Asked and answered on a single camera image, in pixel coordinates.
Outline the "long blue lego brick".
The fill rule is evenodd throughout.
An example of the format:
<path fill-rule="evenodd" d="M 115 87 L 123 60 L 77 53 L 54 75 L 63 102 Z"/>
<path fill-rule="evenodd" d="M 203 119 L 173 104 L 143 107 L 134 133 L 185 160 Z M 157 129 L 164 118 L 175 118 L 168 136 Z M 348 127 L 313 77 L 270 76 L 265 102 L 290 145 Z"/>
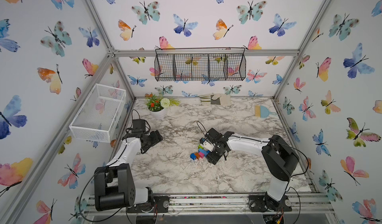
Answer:
<path fill-rule="evenodd" d="M 208 153 L 209 153 L 209 151 L 207 150 L 207 151 L 205 151 L 204 149 L 199 149 L 199 152 L 202 152 L 202 153 L 204 153 L 204 155 L 205 156 L 207 156 L 208 155 Z"/>

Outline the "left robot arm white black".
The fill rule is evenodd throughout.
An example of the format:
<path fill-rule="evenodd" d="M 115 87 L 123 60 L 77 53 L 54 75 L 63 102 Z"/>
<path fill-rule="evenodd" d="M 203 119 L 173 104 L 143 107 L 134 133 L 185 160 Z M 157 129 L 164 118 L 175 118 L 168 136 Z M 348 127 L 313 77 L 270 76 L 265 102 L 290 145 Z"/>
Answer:
<path fill-rule="evenodd" d="M 163 140 L 159 131 L 127 134 L 114 158 L 104 167 L 98 167 L 94 175 L 95 208 L 106 211 L 131 208 L 139 205 L 154 207 L 151 188 L 135 185 L 131 165 L 139 152 L 146 152 Z"/>

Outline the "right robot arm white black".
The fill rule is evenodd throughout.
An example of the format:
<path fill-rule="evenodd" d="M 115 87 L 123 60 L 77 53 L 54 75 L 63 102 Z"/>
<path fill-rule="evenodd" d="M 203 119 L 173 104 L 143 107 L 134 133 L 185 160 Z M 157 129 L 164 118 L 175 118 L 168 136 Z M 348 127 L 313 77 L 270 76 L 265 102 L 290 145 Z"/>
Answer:
<path fill-rule="evenodd" d="M 217 164 L 221 157 L 226 158 L 230 151 L 242 151 L 262 155 L 272 175 L 267 196 L 272 201 L 281 201 L 291 177 L 299 164 L 299 157 L 281 136 L 269 139 L 243 136 L 235 132 L 219 133 L 211 128 L 200 139 L 200 144 L 209 150 L 207 160 Z"/>

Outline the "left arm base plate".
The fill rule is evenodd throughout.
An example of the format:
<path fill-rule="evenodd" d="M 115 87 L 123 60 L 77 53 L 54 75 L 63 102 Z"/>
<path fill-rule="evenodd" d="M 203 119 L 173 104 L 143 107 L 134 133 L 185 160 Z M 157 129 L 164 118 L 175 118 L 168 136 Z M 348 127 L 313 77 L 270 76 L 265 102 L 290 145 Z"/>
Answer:
<path fill-rule="evenodd" d="M 148 202 L 136 204 L 131 208 L 127 208 L 128 214 L 145 214 L 145 213 L 167 213 L 170 206 L 170 197 L 157 196 L 149 197 Z"/>

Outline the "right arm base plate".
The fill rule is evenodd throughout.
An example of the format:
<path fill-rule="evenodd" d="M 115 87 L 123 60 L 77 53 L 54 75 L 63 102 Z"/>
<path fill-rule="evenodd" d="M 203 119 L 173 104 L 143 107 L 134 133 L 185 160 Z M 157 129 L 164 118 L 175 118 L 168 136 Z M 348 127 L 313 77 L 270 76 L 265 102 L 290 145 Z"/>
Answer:
<path fill-rule="evenodd" d="M 271 198 L 267 193 L 250 195 L 249 197 L 249 209 L 251 212 L 291 212 L 291 201 L 288 196 L 284 195 L 280 201 L 276 201 Z"/>

